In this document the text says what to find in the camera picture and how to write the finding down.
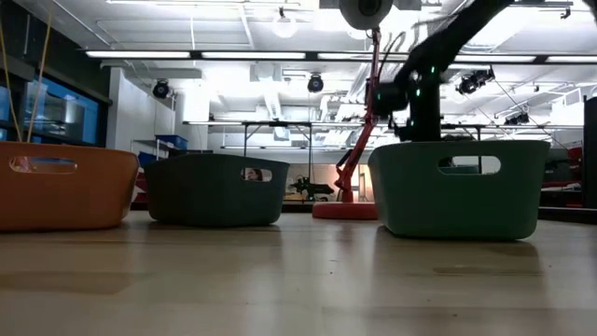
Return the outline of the orange plastic bin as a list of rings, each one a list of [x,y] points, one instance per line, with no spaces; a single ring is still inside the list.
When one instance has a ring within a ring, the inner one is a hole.
[[[128,151],[0,142],[0,232],[114,228],[138,169]]]

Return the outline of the overhead light bar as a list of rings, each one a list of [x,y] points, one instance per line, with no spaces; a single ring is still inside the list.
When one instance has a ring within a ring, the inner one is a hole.
[[[273,61],[273,62],[340,62],[361,63],[372,59],[368,51],[196,51],[196,50],[84,50],[94,59],[155,61]],[[459,54],[453,63],[532,64],[532,65],[597,65],[593,54]]]

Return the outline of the black rig post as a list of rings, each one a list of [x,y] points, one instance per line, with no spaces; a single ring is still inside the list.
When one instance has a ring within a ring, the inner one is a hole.
[[[597,209],[597,96],[584,102],[583,205]]]

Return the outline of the blue storage bin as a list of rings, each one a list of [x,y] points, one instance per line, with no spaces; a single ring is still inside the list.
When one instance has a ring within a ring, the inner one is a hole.
[[[157,134],[155,136],[157,140],[166,144],[171,144],[174,148],[186,150],[187,139],[176,134]]]

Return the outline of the light green plastic bin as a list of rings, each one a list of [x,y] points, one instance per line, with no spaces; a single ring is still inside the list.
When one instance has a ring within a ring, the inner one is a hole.
[[[549,149],[541,140],[378,147],[368,168],[379,220],[405,238],[525,239],[536,230]],[[440,168],[448,157],[453,166]]]

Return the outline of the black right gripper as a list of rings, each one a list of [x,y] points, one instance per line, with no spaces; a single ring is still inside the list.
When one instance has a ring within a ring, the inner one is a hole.
[[[395,135],[401,141],[436,142],[441,139],[440,114],[437,105],[410,105],[410,116],[405,126],[398,126]],[[453,158],[438,162],[440,168],[452,167]]]

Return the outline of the red desk lamp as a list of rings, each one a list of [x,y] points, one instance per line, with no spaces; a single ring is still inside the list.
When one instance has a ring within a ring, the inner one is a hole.
[[[354,148],[346,152],[336,165],[340,200],[337,202],[317,202],[312,207],[312,217],[318,219],[376,220],[378,213],[375,203],[356,202],[352,188],[352,176],[357,168],[368,139],[376,126],[373,117],[372,91],[379,84],[380,42],[382,39],[380,23],[389,14],[392,0],[339,0],[342,17],[355,30],[370,31],[372,56],[370,73],[366,80],[366,114],[364,126]]]

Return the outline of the black ceiling spotlight cluster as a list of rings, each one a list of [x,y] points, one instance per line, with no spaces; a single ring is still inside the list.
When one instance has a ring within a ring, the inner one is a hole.
[[[494,79],[495,75],[492,68],[474,70],[472,73],[461,77],[461,82],[456,86],[456,91],[462,95],[472,94]]]

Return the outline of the blue-lit window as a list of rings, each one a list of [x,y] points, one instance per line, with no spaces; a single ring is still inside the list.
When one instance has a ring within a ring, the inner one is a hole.
[[[50,79],[27,83],[25,134],[49,133],[87,144],[97,144],[100,105]]]

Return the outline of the dark green plastic bin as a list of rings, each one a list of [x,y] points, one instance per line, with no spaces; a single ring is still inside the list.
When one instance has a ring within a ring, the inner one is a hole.
[[[188,154],[144,168],[148,212],[163,224],[190,227],[253,227],[276,222],[286,179],[272,182],[271,160],[227,154]],[[243,179],[245,168],[262,182]]]

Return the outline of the black tabletop device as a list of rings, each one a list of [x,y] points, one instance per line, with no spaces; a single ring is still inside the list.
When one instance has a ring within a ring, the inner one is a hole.
[[[308,201],[317,201],[317,195],[333,195],[334,189],[328,184],[312,183],[309,177],[298,177],[297,181],[290,185],[298,193],[307,192]]]

